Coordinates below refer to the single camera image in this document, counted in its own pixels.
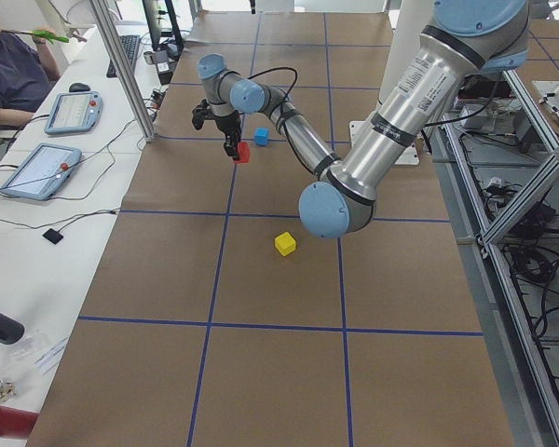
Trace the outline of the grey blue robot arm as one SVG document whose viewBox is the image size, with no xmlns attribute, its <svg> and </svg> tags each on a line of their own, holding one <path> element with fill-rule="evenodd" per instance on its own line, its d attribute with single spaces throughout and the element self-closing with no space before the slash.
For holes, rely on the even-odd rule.
<svg viewBox="0 0 559 447">
<path fill-rule="evenodd" d="M 378 184 L 466 77 L 525 62 L 529 15 L 527 1 L 435 2 L 419 34 L 419 51 L 363 121 L 344 158 L 329 148 L 287 93 L 228 69 L 220 54 L 198 62 L 206 97 L 193 111 L 193 125 L 201 129 L 205 121 L 214 121 L 225 135 L 226 153 L 238 159 L 239 116 L 265 115 L 317 179 L 299 198 L 303 226 L 316 237 L 339 238 L 372 220 Z"/>
</svg>

